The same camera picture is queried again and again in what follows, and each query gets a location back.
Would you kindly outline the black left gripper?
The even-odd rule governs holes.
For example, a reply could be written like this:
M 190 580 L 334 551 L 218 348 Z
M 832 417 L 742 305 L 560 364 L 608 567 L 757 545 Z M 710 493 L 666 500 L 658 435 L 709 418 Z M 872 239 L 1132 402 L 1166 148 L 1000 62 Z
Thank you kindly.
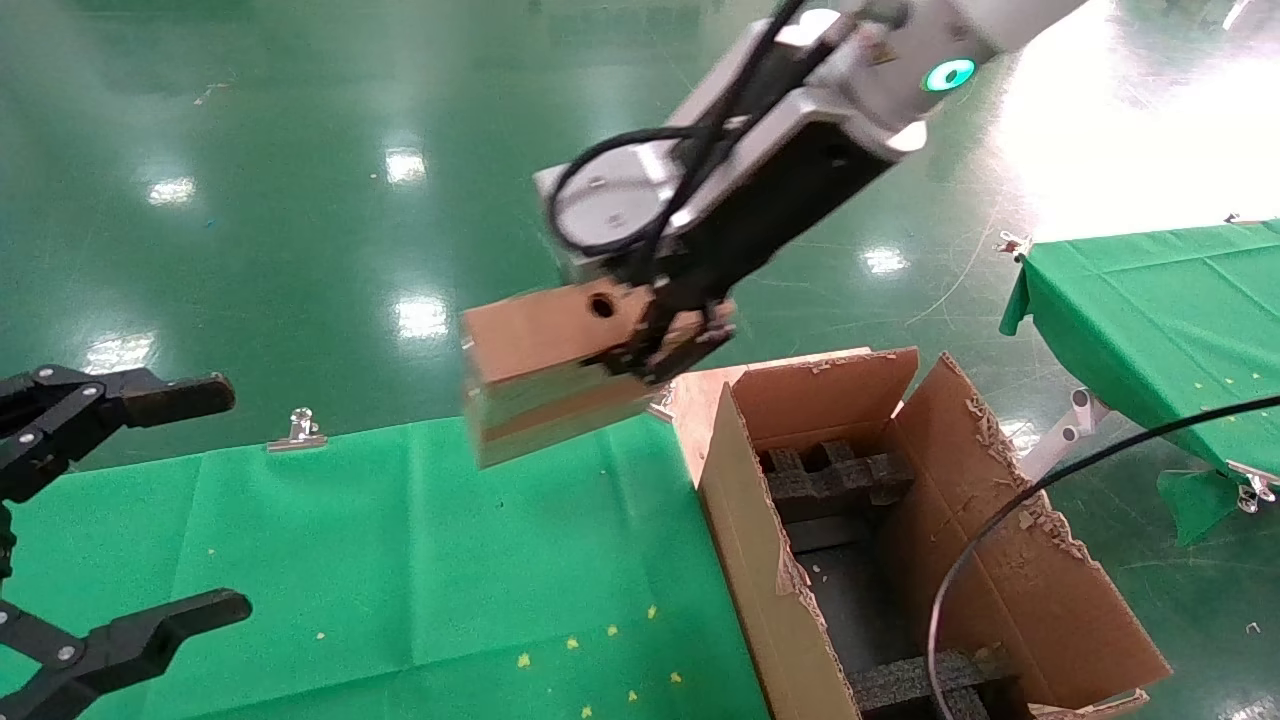
M 227 413 L 236 405 L 219 373 L 164 380 L 146 368 L 90 374 L 38 366 L 1 383 L 1 496 L 27 502 L 114 433 Z M 17 536 L 0 506 L 0 579 L 13 574 Z M 78 719 L 106 694 L 165 674 L 189 638 L 242 623 L 250 600 L 228 588 L 146 609 L 76 637 L 4 601 L 1 643 L 38 670 L 5 694 L 5 719 Z

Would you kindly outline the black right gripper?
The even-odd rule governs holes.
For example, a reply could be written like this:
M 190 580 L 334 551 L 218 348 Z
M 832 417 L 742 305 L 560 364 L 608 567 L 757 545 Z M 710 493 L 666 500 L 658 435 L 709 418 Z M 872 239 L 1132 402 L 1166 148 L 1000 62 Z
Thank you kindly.
M 731 288 L 893 165 L 883 138 L 863 142 L 835 118 L 718 129 L 709 155 L 696 164 L 684 145 L 699 149 L 707 137 L 703 126 L 637 133 L 640 142 L 677 143 L 678 186 L 691 188 L 685 206 L 691 215 L 664 236 L 653 220 L 637 237 L 637 281 L 652 286 L 655 299 L 644 288 L 585 284 L 588 314 L 623 332 L 585 359 L 608 377 L 660 386 L 690 372 L 692 350 L 716 351 L 733 338 Z M 682 304 L 695 329 L 680 329 L 680 314 L 664 304 Z

